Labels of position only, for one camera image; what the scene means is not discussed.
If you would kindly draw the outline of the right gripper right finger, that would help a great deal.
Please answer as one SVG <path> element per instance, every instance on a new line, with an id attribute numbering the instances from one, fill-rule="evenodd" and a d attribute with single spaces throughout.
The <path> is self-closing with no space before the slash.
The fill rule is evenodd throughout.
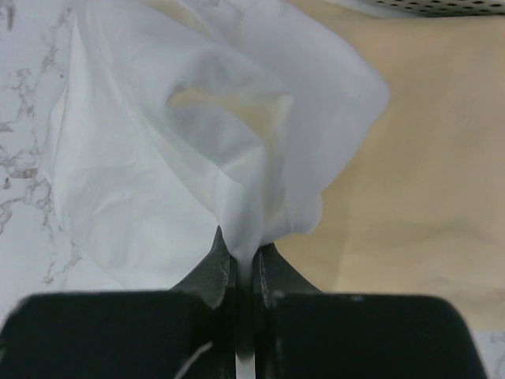
<path id="1" fill-rule="evenodd" d="M 323 363 L 326 295 L 278 252 L 260 248 L 253 260 L 257 378 L 315 378 Z"/>

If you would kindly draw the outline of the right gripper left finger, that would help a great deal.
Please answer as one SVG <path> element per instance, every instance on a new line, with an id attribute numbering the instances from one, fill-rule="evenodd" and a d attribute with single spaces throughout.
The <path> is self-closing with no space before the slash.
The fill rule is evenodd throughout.
<path id="1" fill-rule="evenodd" d="M 220 228 L 209 253 L 172 292 L 198 301 L 203 314 L 196 317 L 189 354 L 176 378 L 235 378 L 237 262 Z"/>

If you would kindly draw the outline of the beige t shirt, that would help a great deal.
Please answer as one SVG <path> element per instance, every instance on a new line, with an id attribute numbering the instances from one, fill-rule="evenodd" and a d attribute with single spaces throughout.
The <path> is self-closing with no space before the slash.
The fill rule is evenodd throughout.
<path id="1" fill-rule="evenodd" d="M 391 101 L 281 253 L 324 290 L 438 295 L 504 326 L 504 17 L 398 18 L 296 7 L 384 76 Z"/>

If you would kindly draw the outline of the white printed t shirt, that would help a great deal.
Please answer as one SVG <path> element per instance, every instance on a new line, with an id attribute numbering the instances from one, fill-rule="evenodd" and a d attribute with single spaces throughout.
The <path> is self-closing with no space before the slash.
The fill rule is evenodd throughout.
<path id="1" fill-rule="evenodd" d="M 387 106 L 383 78 L 286 1 L 77 1 L 40 170 L 83 262 L 65 291 L 170 288 L 217 231 L 252 278 L 308 233 Z"/>

